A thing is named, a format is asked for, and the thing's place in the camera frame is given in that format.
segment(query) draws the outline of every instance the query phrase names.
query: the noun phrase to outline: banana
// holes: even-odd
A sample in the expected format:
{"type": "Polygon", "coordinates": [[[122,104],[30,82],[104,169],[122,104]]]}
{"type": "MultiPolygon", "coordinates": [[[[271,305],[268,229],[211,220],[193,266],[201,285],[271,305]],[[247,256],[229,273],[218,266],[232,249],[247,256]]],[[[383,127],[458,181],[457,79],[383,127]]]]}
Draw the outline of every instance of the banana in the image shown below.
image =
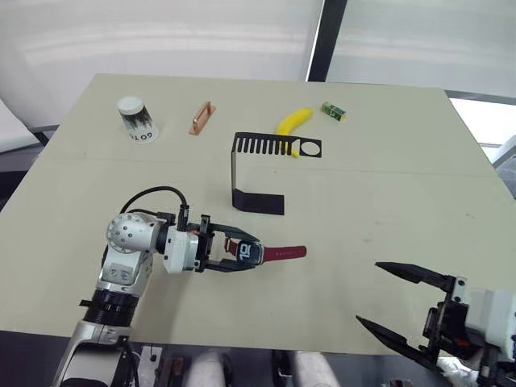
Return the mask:
{"type": "MultiPolygon", "coordinates": [[[[293,113],[287,115],[276,128],[277,135],[290,135],[290,133],[299,125],[304,123],[307,119],[312,116],[314,111],[309,107],[303,107],[302,109],[296,110],[293,113]]],[[[298,158],[299,152],[292,150],[292,156],[298,158]]]]}

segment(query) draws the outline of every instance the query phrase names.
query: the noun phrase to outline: watch face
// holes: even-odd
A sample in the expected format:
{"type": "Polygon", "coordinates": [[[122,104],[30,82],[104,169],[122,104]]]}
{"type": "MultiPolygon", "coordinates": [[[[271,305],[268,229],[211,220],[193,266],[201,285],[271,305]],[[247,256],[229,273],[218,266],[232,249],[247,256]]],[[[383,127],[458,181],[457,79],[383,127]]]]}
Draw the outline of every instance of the watch face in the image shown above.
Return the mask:
{"type": "Polygon", "coordinates": [[[248,264],[260,264],[261,262],[261,245],[254,242],[240,241],[236,249],[236,260],[246,262],[248,264]]]}

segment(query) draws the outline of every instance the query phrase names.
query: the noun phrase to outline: white cup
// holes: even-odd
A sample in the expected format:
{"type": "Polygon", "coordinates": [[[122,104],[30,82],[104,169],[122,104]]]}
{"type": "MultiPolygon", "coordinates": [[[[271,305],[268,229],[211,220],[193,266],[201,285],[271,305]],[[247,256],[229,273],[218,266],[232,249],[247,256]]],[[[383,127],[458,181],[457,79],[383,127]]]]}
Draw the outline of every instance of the white cup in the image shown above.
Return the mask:
{"type": "Polygon", "coordinates": [[[122,116],[127,134],[136,143],[150,143],[160,134],[147,112],[142,98],[127,95],[121,98],[116,106],[122,116]]]}

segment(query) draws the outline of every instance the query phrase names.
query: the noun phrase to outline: wristwatch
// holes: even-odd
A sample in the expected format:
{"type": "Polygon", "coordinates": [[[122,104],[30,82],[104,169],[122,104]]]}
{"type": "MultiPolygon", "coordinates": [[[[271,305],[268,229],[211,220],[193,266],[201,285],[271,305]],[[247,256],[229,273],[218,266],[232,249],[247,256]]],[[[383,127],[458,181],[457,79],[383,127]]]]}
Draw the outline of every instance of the wristwatch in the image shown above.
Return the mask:
{"type": "Polygon", "coordinates": [[[270,260],[290,260],[306,256],[305,246],[267,248],[261,243],[247,240],[236,243],[231,238],[226,238],[224,249],[234,255],[237,261],[254,265],[263,264],[270,260]]]}

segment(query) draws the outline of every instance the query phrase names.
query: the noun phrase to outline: table surface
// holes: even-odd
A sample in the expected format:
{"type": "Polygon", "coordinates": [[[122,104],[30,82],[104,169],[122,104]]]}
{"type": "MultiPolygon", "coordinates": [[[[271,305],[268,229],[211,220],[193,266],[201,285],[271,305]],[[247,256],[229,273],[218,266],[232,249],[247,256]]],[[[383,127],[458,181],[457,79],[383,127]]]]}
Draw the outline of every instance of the table surface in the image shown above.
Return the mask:
{"type": "MultiPolygon", "coordinates": [[[[154,272],[134,339],[327,352],[389,353],[360,314],[424,343],[427,310],[443,298],[374,266],[420,264],[474,287],[516,291],[514,200],[446,95],[387,85],[97,75],[0,214],[0,329],[70,335],[94,291],[108,222],[133,194],[173,185],[190,221],[210,214],[265,245],[305,244],[307,257],[245,273],[154,272]],[[160,126],[149,144],[123,131],[116,102],[143,97],[160,126]],[[188,134],[199,106],[217,110],[188,134]],[[339,123],[318,110],[347,111],[339,123]],[[238,155],[238,187],[285,195],[285,216],[231,206],[236,131],[273,133],[314,108],[295,134],[322,158],[238,155]]],[[[177,210],[167,193],[140,208],[177,210]]],[[[223,256],[222,238],[214,256],[223,256]]]]}

